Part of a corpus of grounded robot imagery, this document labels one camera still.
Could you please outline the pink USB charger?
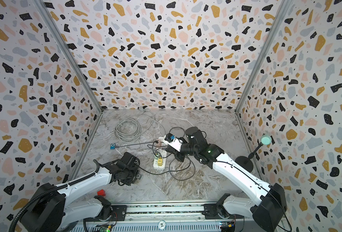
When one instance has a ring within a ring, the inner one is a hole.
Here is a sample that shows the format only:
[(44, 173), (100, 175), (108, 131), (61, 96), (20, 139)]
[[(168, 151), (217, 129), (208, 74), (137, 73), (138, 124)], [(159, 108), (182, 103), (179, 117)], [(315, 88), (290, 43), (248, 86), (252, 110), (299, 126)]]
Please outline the pink USB charger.
[(155, 143), (155, 145), (157, 146), (157, 147), (161, 147), (161, 141), (160, 140), (156, 140), (156, 143)]

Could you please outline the white power strip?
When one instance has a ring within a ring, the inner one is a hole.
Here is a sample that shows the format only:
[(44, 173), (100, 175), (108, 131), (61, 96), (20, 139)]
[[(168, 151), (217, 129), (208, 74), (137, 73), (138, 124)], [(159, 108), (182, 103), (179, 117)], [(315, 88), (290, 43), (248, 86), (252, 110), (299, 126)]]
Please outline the white power strip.
[[(163, 143), (163, 137), (159, 137), (157, 140), (160, 140), (162, 143), (161, 143), (161, 147), (157, 147), (155, 145), (156, 142), (154, 142), (154, 144), (152, 145), (152, 150), (153, 150), (153, 154), (154, 154), (153, 168), (156, 171), (160, 172), (160, 171), (163, 171), (165, 169), (168, 153), (165, 150), (167, 148), (167, 145)], [(162, 166), (157, 165), (158, 157), (155, 156), (156, 152), (159, 152), (162, 155), (162, 158), (163, 158), (163, 165)]]

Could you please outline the yellow USB charger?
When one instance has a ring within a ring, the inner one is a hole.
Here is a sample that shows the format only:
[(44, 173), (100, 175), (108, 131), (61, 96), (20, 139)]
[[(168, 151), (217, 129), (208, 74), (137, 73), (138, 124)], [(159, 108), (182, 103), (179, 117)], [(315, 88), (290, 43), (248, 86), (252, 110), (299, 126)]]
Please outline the yellow USB charger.
[(158, 160), (157, 160), (157, 165), (158, 166), (162, 166), (163, 165), (163, 158), (162, 157), (159, 157)]

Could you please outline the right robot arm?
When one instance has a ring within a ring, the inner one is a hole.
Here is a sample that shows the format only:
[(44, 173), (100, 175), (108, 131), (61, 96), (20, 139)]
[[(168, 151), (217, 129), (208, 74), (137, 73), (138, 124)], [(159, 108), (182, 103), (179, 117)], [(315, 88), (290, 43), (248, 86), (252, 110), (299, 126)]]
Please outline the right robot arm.
[(222, 148), (208, 143), (197, 127), (187, 129), (185, 137), (168, 133), (163, 142), (178, 161), (193, 156), (199, 163), (225, 176), (247, 195), (247, 198), (236, 198), (226, 193), (215, 204), (205, 205), (203, 214), (207, 219), (228, 219), (240, 215), (252, 218), (264, 231), (274, 232), (280, 221), (287, 218), (284, 188), (278, 183), (269, 184), (251, 173), (254, 153), (233, 160)]

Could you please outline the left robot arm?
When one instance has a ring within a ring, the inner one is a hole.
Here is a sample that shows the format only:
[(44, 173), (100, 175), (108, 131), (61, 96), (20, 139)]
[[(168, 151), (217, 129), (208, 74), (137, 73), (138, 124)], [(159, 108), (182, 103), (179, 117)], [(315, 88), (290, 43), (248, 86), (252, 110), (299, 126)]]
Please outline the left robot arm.
[(113, 206), (101, 195), (77, 202), (83, 195), (117, 183), (130, 186), (139, 178), (140, 160), (126, 152), (120, 159), (100, 164), (94, 160), (95, 171), (67, 183), (41, 185), (32, 199), (14, 216), (9, 231), (21, 223), (29, 232), (68, 232), (81, 220), (123, 221), (127, 208)]

